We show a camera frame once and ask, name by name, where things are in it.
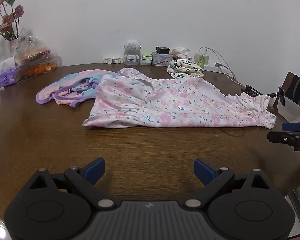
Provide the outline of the black phone tripod stand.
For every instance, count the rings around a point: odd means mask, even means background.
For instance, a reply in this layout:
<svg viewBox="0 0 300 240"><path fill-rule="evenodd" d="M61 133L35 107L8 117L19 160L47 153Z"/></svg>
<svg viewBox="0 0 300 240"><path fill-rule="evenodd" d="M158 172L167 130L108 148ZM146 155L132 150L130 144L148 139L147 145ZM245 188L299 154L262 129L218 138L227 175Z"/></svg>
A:
<svg viewBox="0 0 300 240"><path fill-rule="evenodd" d="M241 89L241 91L245 92L249 96L266 95L266 96L269 96L271 99L276 98L277 100L279 100L279 102L281 103L282 106L286 105L285 91L283 90L283 88L281 86L278 87L277 92L269 93L269 94L263 94L263 93L261 93L260 91L258 91L257 89L255 89L254 87L252 87L250 85L246 85L244 88Z"/></svg>

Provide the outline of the green and white small box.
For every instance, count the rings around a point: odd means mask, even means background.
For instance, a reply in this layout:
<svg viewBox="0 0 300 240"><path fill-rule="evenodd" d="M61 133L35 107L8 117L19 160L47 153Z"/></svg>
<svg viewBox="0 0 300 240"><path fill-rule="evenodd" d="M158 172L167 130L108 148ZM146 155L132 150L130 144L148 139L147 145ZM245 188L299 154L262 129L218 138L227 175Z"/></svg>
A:
<svg viewBox="0 0 300 240"><path fill-rule="evenodd" d="M142 54L140 64L145 65L145 66L151 66L152 65L152 60L153 60L153 55L152 54Z"/></svg>

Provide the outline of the clear bag of snacks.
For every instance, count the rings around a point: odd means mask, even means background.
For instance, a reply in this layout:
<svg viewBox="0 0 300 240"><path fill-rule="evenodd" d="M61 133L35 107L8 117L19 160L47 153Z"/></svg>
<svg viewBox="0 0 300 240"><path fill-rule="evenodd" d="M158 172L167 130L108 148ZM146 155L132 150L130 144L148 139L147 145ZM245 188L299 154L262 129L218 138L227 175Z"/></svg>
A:
<svg viewBox="0 0 300 240"><path fill-rule="evenodd" d="M24 28L19 37L10 42L10 52L22 79L48 74L62 66L61 57L42 39Z"/></svg>

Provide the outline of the white extension socket strip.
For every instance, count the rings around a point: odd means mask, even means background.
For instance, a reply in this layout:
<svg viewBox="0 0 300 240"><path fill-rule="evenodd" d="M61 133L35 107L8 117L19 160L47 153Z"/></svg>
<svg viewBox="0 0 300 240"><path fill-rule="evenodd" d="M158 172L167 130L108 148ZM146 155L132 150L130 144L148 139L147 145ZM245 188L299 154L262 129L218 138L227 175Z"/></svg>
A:
<svg viewBox="0 0 300 240"><path fill-rule="evenodd" d="M204 71L210 71L210 72L222 73L222 74L226 73L226 71L222 67L216 67L210 64L204 66Z"/></svg>

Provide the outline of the pink floral dress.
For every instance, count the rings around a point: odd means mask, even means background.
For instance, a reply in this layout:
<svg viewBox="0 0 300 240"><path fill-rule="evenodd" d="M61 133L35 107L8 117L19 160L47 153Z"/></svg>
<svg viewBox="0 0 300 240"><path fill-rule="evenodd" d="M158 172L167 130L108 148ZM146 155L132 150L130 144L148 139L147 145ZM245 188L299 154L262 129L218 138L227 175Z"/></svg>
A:
<svg viewBox="0 0 300 240"><path fill-rule="evenodd" d="M134 68L106 74L84 127L264 127L272 129L270 97L224 95L202 78L152 79Z"/></svg>

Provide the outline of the white round robot toy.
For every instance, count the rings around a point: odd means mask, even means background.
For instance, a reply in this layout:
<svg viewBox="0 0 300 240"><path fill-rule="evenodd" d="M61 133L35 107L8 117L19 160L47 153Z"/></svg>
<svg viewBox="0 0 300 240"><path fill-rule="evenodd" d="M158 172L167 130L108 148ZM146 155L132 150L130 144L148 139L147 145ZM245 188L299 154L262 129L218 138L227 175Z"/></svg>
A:
<svg viewBox="0 0 300 240"><path fill-rule="evenodd" d="M137 40L128 40L123 45L125 52L123 56L123 63L126 65L140 64L141 45Z"/></svg>

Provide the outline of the small black box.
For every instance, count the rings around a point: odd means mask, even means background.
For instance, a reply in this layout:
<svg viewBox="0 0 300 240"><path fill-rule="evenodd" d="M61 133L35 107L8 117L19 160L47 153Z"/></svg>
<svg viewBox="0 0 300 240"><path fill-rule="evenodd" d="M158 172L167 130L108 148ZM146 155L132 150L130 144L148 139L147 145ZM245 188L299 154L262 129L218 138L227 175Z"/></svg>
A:
<svg viewBox="0 0 300 240"><path fill-rule="evenodd" d="M155 52L157 54L164 54L168 55L170 53L170 48L167 47L161 47L161 46L156 46Z"/></svg>

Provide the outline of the purple tissue pack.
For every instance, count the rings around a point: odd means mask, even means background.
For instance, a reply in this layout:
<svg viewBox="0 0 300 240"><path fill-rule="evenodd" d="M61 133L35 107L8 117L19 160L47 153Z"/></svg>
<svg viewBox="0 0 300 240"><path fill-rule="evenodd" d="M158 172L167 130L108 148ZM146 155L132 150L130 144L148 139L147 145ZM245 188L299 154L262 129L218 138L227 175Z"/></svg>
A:
<svg viewBox="0 0 300 240"><path fill-rule="evenodd" d="M23 77L21 68L17 67L14 57L0 63L0 88L13 85Z"/></svg>

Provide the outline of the pink blue purple garment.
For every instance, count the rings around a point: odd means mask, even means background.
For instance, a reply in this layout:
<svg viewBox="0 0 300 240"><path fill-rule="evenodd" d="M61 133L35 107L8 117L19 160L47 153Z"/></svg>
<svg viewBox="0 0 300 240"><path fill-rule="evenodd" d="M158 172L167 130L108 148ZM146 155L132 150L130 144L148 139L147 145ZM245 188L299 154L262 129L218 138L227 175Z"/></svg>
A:
<svg viewBox="0 0 300 240"><path fill-rule="evenodd" d="M117 76L115 72L101 69L69 74L40 90L36 102L43 105L53 100L58 105L76 108L80 103L96 98L97 87L107 74Z"/></svg>

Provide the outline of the red and white package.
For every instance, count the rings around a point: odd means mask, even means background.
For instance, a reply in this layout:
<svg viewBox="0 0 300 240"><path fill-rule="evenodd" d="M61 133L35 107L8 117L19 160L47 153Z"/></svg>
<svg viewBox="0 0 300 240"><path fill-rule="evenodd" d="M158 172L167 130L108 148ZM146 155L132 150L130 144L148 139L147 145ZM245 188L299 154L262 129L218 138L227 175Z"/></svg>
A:
<svg viewBox="0 0 300 240"><path fill-rule="evenodd" d="M185 47L175 47L172 49L172 55L174 59L188 60L191 58L189 52L189 48Z"/></svg>

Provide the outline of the white power strip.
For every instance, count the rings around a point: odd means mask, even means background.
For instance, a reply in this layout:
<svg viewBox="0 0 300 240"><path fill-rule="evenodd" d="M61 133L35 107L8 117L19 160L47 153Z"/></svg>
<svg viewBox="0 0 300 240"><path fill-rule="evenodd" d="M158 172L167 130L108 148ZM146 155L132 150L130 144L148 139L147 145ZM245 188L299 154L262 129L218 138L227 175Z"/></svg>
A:
<svg viewBox="0 0 300 240"><path fill-rule="evenodd" d="M123 57L104 57L104 64L121 64L123 63Z"/></svg>

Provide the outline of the lavender tin box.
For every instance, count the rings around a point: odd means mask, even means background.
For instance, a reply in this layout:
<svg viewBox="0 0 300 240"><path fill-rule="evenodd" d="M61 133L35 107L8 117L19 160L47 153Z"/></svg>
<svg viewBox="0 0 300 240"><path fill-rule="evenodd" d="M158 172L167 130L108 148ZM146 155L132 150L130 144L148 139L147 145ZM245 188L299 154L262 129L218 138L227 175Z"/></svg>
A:
<svg viewBox="0 0 300 240"><path fill-rule="evenodd" d="M161 66L167 67L170 61L173 60L172 54L159 54L156 52L152 53L152 65L153 66Z"/></svg>

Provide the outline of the folded cream floral garment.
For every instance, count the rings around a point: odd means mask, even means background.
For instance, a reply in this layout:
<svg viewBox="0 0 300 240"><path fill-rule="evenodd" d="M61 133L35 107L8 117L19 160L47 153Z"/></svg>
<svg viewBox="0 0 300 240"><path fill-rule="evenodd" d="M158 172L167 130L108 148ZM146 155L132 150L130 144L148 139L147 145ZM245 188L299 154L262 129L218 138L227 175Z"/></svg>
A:
<svg viewBox="0 0 300 240"><path fill-rule="evenodd" d="M169 62L167 72L174 79L183 78L202 78L204 77L204 69L191 60L172 60Z"/></svg>

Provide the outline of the pink artificial flower bouquet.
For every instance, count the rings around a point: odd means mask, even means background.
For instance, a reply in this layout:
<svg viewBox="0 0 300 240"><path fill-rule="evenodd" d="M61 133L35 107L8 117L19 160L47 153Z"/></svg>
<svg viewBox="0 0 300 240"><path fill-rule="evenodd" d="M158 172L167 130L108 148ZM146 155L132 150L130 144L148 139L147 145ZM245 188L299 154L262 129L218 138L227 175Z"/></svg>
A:
<svg viewBox="0 0 300 240"><path fill-rule="evenodd" d="M22 5L14 6L15 0L0 0L0 37L12 41L19 37L20 19L24 15Z"/></svg>

